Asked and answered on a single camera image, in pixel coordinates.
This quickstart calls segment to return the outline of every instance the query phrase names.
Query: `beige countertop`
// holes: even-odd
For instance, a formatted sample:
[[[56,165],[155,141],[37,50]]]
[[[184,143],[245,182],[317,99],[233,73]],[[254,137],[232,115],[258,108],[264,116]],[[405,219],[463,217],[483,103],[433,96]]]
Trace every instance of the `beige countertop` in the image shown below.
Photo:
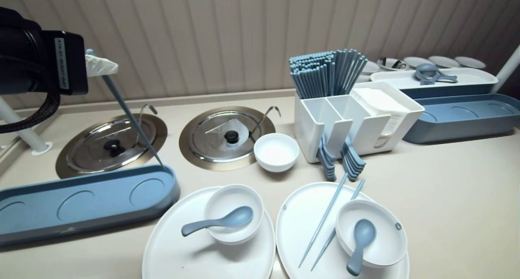
[[[169,134],[159,155],[175,170],[181,198],[209,186],[243,183],[260,193],[275,222],[288,195],[305,184],[324,181],[323,172],[303,155],[281,174],[265,172],[258,164],[223,172],[190,164],[179,151],[182,128],[196,115],[228,105],[260,111],[277,105],[282,117],[270,116],[277,132],[293,136],[292,97],[163,106],[157,107],[158,116]],[[0,177],[0,189],[58,179],[54,163],[61,148],[89,125],[122,114],[110,110],[58,116],[41,135],[54,142],[54,148],[42,156],[25,151]],[[400,142],[392,152],[364,157],[362,191],[403,222],[410,278],[520,277],[519,157],[518,132],[429,146]],[[336,163],[336,175],[343,173]],[[156,222],[0,249],[0,278],[140,278],[145,244]],[[271,278],[285,277],[276,260]]]

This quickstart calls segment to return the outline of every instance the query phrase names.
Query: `black knob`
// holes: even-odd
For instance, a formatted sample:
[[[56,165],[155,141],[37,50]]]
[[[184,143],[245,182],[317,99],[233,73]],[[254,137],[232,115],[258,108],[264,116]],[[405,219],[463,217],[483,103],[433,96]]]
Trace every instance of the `black knob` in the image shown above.
[[[236,131],[227,131],[226,134],[224,134],[224,138],[229,144],[235,144],[238,142],[238,133]]]
[[[126,149],[121,146],[121,142],[117,139],[108,140],[104,145],[103,149],[110,151],[110,157],[116,157],[126,151]]]

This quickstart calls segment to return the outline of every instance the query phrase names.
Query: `blue tray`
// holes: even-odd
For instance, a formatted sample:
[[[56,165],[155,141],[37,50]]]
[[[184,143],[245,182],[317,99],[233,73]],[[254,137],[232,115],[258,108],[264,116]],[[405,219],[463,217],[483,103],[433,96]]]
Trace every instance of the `blue tray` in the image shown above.
[[[424,113],[403,140],[426,144],[506,134],[520,123],[520,102],[502,94],[415,99]]]
[[[0,246],[157,218],[178,201],[173,170],[160,165],[0,191]]]

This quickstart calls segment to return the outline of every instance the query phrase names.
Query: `blue ladle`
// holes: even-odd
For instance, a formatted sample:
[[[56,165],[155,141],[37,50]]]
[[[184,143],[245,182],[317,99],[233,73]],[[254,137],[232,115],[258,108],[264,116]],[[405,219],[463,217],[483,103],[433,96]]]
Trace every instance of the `blue ladle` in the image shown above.
[[[431,85],[438,80],[448,80],[457,83],[457,76],[446,75],[432,64],[421,64],[416,67],[414,74],[421,85]]]
[[[370,222],[370,220],[362,219],[356,223],[356,226],[354,227],[356,249],[352,253],[349,264],[347,264],[347,271],[351,275],[357,276],[361,272],[363,250],[374,241],[375,235],[375,226]]]
[[[241,206],[229,212],[226,216],[219,219],[202,220],[186,224],[180,232],[182,236],[188,236],[195,231],[208,227],[241,227],[248,224],[253,219],[253,209],[249,206]]]

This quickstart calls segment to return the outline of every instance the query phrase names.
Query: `bowl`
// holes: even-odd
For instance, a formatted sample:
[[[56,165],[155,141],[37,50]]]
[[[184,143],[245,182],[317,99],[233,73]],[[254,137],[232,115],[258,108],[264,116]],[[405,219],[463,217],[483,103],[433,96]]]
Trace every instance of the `bowl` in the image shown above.
[[[366,65],[364,65],[363,70],[361,71],[361,74],[371,75],[377,71],[379,71],[379,65],[373,61],[367,61]]]
[[[459,68],[459,62],[454,59],[443,56],[431,56],[428,58],[432,63],[439,68]]]
[[[266,134],[256,140],[253,147],[256,161],[270,172],[283,172],[291,168],[299,155],[296,140],[280,133]]]
[[[206,204],[204,218],[222,218],[243,205],[253,209],[253,218],[248,224],[242,227],[208,227],[208,233],[227,245],[243,244],[253,238],[264,219],[264,203],[260,195],[246,185],[232,184],[218,189]]]
[[[373,201],[352,200],[338,212],[336,234],[346,253],[351,256],[356,247],[354,226],[363,218],[370,220],[376,230],[374,241],[364,249],[363,265],[383,268],[400,262],[408,248],[405,229],[390,211]]]
[[[392,66],[394,66],[395,62],[398,61],[398,59],[394,58],[386,58],[386,65],[383,65],[382,61],[377,60],[377,65],[383,70],[383,71],[405,71],[409,68],[408,64],[405,63],[405,67],[401,69],[394,69]]]
[[[470,57],[456,57],[455,61],[459,62],[459,64],[463,67],[475,68],[475,69],[483,69],[486,68],[486,64],[483,61],[479,61]]]
[[[410,66],[410,68],[413,68],[413,69],[415,69],[418,65],[422,65],[422,64],[434,65],[431,61],[428,61],[427,59],[421,58],[421,57],[406,57],[403,59],[403,61],[406,64],[408,64],[408,66]]]

